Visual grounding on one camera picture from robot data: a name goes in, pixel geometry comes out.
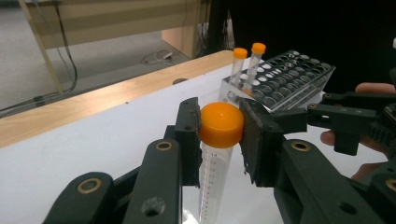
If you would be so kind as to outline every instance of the white table surface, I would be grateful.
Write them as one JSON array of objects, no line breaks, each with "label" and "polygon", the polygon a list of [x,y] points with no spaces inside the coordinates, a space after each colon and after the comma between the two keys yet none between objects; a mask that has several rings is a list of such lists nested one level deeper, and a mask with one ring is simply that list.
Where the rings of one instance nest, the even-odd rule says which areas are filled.
[{"label": "white table surface", "polygon": [[[226,66],[214,72],[154,92],[89,118],[0,149],[0,223],[41,223],[67,184],[88,172],[114,179],[141,164],[147,145],[163,138],[176,122],[180,102],[198,96],[201,107],[216,102]],[[352,176],[363,163],[385,161],[361,147],[356,157],[335,153],[320,143],[320,128],[289,134],[315,144],[341,174]],[[198,189],[183,188],[183,206],[198,214]],[[244,175],[239,146],[224,190],[218,223],[283,223],[272,189],[258,189]]]}]

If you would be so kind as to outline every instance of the human hand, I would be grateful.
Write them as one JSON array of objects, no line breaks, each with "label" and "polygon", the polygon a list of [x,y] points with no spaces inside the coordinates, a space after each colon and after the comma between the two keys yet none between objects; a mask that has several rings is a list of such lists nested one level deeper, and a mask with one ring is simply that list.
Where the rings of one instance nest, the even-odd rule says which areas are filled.
[{"label": "human hand", "polygon": [[[396,93],[395,87],[388,83],[361,83],[355,89],[355,92],[371,92],[371,93]],[[322,143],[334,146],[335,135],[333,131],[327,131],[321,134],[320,140]],[[361,137],[361,144],[373,150],[384,153],[387,156],[385,149],[376,141],[368,136]],[[352,176],[353,179],[360,179],[364,175],[373,171],[376,167],[380,166],[383,162],[363,164],[359,171]]]}]

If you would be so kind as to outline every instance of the wooden table edge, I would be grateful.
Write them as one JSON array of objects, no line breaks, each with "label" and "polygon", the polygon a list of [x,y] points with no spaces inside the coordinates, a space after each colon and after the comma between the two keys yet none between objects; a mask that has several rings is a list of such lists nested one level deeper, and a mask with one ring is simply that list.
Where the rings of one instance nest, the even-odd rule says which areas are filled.
[{"label": "wooden table edge", "polygon": [[223,50],[0,119],[0,148],[170,87],[175,79],[198,77],[232,62],[233,53]]}]

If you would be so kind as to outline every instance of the orange screw cap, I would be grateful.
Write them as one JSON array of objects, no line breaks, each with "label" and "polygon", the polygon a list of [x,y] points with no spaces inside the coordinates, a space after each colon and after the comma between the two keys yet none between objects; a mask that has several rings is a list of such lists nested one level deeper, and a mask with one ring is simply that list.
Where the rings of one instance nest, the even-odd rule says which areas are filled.
[{"label": "orange screw cap", "polygon": [[244,116],[235,106],[212,103],[201,110],[201,140],[210,147],[233,147],[242,138]]},{"label": "orange screw cap", "polygon": [[233,56],[237,59],[246,59],[248,57],[248,51],[242,48],[235,48],[233,50]]},{"label": "orange screw cap", "polygon": [[264,54],[267,47],[262,43],[254,43],[251,47],[251,51],[255,54]]}]

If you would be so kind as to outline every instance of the centrifuge tube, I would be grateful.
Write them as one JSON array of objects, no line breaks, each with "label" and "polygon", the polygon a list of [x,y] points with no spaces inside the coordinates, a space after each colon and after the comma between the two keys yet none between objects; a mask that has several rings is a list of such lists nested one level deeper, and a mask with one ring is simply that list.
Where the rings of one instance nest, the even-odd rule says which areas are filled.
[{"label": "centrifuge tube", "polygon": [[265,52],[265,45],[262,43],[254,43],[251,47],[250,63],[247,69],[247,83],[253,85],[253,81],[257,75],[260,59]]},{"label": "centrifuge tube", "polygon": [[233,68],[231,71],[229,83],[235,87],[239,86],[241,81],[242,66],[244,65],[244,60],[248,56],[248,51],[241,48],[235,48],[233,50]]},{"label": "centrifuge tube", "polygon": [[211,224],[218,217],[233,146],[242,138],[244,117],[233,105],[213,103],[201,110],[201,121],[199,220]]}]

